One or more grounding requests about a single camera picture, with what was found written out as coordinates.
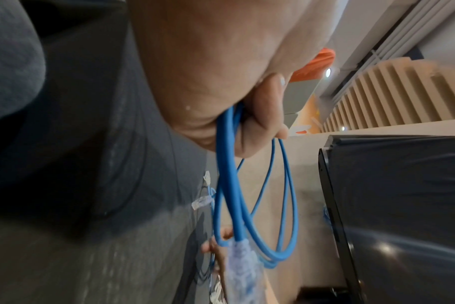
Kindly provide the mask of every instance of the gray fabric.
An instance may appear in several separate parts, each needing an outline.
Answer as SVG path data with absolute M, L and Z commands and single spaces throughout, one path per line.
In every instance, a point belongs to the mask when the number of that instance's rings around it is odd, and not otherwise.
M 0 0 L 0 118 L 32 101 L 45 73 L 41 43 L 19 0 Z
M 0 153 L 0 304 L 208 303 L 206 152 L 162 120 L 126 13 L 44 47 Z

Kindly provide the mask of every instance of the wall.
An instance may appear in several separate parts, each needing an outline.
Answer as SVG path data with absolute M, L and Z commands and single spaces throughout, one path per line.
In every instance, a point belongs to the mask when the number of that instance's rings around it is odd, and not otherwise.
M 342 134 L 455 135 L 455 120 L 363 129 Z M 323 220 L 325 201 L 319 180 L 318 151 L 326 144 L 328 136 L 321 133 L 290 137 L 284 141 L 296 188 L 299 235 L 292 256 L 276 269 L 267 271 L 280 304 L 291 304 L 301 286 L 339 286 L 345 281 L 332 231 Z M 254 217 L 259 233 L 271 248 L 276 247 L 278 239 L 284 186 L 284 167 L 279 146 L 277 151 L 269 185 Z M 270 156 L 271 147 L 268 146 L 247 159 L 239 172 L 239 181 L 249 209 L 252 209 L 258 197 Z M 290 238 L 290 212 L 291 207 L 288 207 L 284 245 Z M 230 223 L 225 206 L 222 223 Z
M 420 44 L 424 58 L 455 65 L 455 13 Z

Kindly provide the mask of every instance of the orange object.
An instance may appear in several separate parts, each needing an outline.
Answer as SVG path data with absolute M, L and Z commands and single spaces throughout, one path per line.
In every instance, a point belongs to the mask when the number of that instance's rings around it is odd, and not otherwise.
M 321 79 L 324 72 L 333 64 L 336 52 L 331 49 L 322 49 L 321 52 L 302 69 L 295 71 L 289 82 Z

